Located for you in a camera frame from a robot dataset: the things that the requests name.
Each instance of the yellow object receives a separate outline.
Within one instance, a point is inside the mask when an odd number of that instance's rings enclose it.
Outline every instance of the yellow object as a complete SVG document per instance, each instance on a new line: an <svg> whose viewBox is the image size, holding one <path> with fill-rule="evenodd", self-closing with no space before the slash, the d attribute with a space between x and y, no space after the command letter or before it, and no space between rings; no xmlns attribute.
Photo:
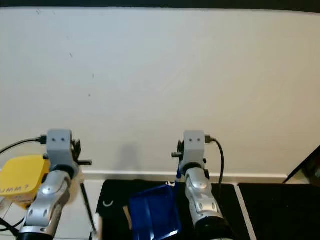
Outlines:
<svg viewBox="0 0 320 240"><path fill-rule="evenodd" d="M10 159L0 173L0 196L26 208L35 199L49 167L49 160L45 160L42 155Z"/></svg>

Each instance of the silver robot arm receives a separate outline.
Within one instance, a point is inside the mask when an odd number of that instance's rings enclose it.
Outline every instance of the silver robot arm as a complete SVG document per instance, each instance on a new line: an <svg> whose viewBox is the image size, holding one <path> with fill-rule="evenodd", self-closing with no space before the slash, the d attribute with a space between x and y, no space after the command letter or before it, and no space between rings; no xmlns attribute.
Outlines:
<svg viewBox="0 0 320 240"><path fill-rule="evenodd" d="M79 165L91 165L91 161L78 161L81 144L79 140L72 140L70 130L49 130L46 150L50 172L26 213L17 240L52 240L55 237L62 210L70 198L71 181L77 176ZM80 186L95 233L85 186L83 183Z"/></svg>
<svg viewBox="0 0 320 240"><path fill-rule="evenodd" d="M184 141L178 143L179 171L185 176L185 195L197 239L234 239L212 194L209 172L205 169L206 136L203 131L185 131Z"/></svg>

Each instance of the white tile floor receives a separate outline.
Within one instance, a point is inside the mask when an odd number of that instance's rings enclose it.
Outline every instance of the white tile floor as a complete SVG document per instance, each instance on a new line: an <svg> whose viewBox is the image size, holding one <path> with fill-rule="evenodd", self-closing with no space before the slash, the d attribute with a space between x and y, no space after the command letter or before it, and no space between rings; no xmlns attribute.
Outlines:
<svg viewBox="0 0 320 240"><path fill-rule="evenodd" d="M100 192L104 180L86 180L85 188L93 212L96 211ZM309 181L299 172L288 184L308 184ZM25 211L13 204L4 219L10 224L15 224L25 216ZM87 240L89 238L91 227L84 206L79 186L74 183L71 186L71 198L64 207L61 220L55 235L57 240ZM10 232L0 232L1 240L15 240Z"/></svg>

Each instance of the blue plastic dish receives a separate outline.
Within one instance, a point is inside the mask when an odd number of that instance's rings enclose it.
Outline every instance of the blue plastic dish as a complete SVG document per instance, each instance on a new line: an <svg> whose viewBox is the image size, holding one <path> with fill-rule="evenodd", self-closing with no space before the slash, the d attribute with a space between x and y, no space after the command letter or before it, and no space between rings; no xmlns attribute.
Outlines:
<svg viewBox="0 0 320 240"><path fill-rule="evenodd" d="M162 240L182 229L171 186L138 192L129 200L133 240Z"/></svg>

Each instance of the black table surface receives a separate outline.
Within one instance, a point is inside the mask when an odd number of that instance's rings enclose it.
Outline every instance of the black table surface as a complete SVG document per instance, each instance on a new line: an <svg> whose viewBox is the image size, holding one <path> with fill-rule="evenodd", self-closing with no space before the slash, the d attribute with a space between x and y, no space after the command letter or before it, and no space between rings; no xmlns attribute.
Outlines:
<svg viewBox="0 0 320 240"><path fill-rule="evenodd" d="M257 240L319 240L320 188L239 184Z"/></svg>
<svg viewBox="0 0 320 240"><path fill-rule="evenodd" d="M129 206L132 194L141 192L165 182L144 180L106 180L102 186L96 212L103 218L103 239L131 240L132 231L129 230L128 220L123 207ZM179 183L177 194L177 207L182 223L182 232L171 237L172 240L194 239L194 227L189 212L189 201L185 196L185 184ZM212 185L214 196L218 194L218 185ZM105 207L113 201L112 206ZM235 188L231 184L223 184L221 191L220 208L225 219L239 240L250 240L247 226L242 215Z"/></svg>

